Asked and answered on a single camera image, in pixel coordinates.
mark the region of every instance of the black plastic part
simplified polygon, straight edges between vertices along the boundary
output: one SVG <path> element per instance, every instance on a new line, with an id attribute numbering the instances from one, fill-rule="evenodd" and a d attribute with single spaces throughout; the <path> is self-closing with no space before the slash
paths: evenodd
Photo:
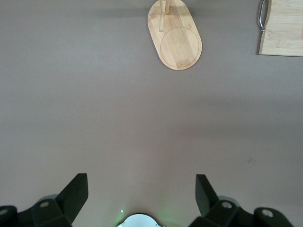
<path id="1" fill-rule="evenodd" d="M 206 175 L 196 175 L 196 202 L 201 213 L 205 216 L 210 208 L 219 201 L 219 198 L 209 183 Z"/>
<path id="2" fill-rule="evenodd" d="M 239 214 L 236 222 L 241 227 L 252 227 L 254 226 L 254 216 L 239 207 Z"/>
<path id="3" fill-rule="evenodd" d="M 14 206 L 0 207 L 0 227 L 71 227 L 87 198 L 87 174 L 77 174 L 55 200 L 40 201 L 20 213 Z"/>
<path id="4" fill-rule="evenodd" d="M 77 174 L 56 197 L 62 213 L 72 223 L 89 196 L 87 174 Z"/>
<path id="5" fill-rule="evenodd" d="M 0 207 L 0 226 L 10 219 L 16 217 L 17 208 L 14 206 L 3 206 Z"/>
<path id="6" fill-rule="evenodd" d="M 40 201 L 31 210 L 35 227 L 71 227 L 55 200 Z"/>
<path id="7" fill-rule="evenodd" d="M 264 215 L 263 210 L 269 210 L 273 217 Z M 254 214 L 257 221 L 264 227 L 294 227 L 281 212 L 272 208 L 260 207 L 255 209 Z"/>
<path id="8" fill-rule="evenodd" d="M 226 208 L 223 206 L 224 203 L 228 203 L 231 206 Z M 230 201 L 218 201 L 205 215 L 205 219 L 211 220 L 214 223 L 222 227 L 228 227 L 235 220 L 238 215 L 238 207 Z"/>
<path id="9" fill-rule="evenodd" d="M 253 215 L 231 201 L 220 201 L 205 175 L 196 176 L 196 202 L 202 216 L 189 227 L 294 227 L 275 209 L 257 208 Z"/>
<path id="10" fill-rule="evenodd" d="M 189 227 L 221 227 L 220 225 L 207 220 L 203 217 L 197 217 Z"/>

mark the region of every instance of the rectangular wooden board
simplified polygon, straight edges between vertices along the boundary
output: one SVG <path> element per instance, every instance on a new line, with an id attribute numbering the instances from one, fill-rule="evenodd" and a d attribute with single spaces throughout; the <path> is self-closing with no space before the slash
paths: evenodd
<path id="1" fill-rule="evenodd" d="M 303 0 L 269 0 L 259 54 L 303 57 Z"/>

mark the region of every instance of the wooden cutting board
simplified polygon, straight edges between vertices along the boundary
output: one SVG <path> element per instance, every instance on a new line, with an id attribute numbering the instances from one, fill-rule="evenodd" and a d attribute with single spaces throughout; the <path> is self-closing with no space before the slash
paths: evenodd
<path id="1" fill-rule="evenodd" d="M 303 56 L 303 0 L 269 0 L 259 54 Z"/>
<path id="2" fill-rule="evenodd" d="M 160 32 L 160 1 L 151 7 L 148 28 L 157 53 L 164 65 L 173 70 L 185 70 L 193 66 L 202 51 L 202 41 L 194 20 L 181 0 L 169 0 L 168 13 L 163 17 Z"/>

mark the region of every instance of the wooden stick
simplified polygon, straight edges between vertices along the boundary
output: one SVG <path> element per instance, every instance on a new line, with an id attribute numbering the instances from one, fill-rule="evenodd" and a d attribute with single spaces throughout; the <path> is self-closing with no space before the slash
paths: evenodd
<path id="1" fill-rule="evenodd" d="M 164 24 L 164 15 L 165 15 L 165 6 L 166 6 L 166 1 L 165 0 L 160 0 L 160 5 L 161 5 L 161 17 L 160 17 L 160 27 L 159 27 L 159 32 L 163 32 L 163 24 Z"/>

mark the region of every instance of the screw hole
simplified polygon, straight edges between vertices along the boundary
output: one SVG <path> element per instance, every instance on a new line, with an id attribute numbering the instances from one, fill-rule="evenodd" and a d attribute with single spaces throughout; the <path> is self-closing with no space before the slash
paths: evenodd
<path id="1" fill-rule="evenodd" d="M 231 205 L 229 202 L 223 202 L 223 203 L 222 203 L 222 206 L 223 206 L 224 208 L 227 208 L 227 209 L 232 208 L 232 205 Z"/>
<path id="2" fill-rule="evenodd" d="M 43 208 L 43 207 L 47 207 L 49 205 L 49 202 L 43 202 L 40 204 L 40 207 Z"/>
<path id="3" fill-rule="evenodd" d="M 7 210 L 7 209 L 0 210 L 0 215 L 6 214 L 7 212 L 8 212 L 8 210 Z"/>
<path id="4" fill-rule="evenodd" d="M 262 214 L 266 217 L 272 218 L 274 216 L 274 214 L 270 211 L 270 210 L 262 210 Z"/>

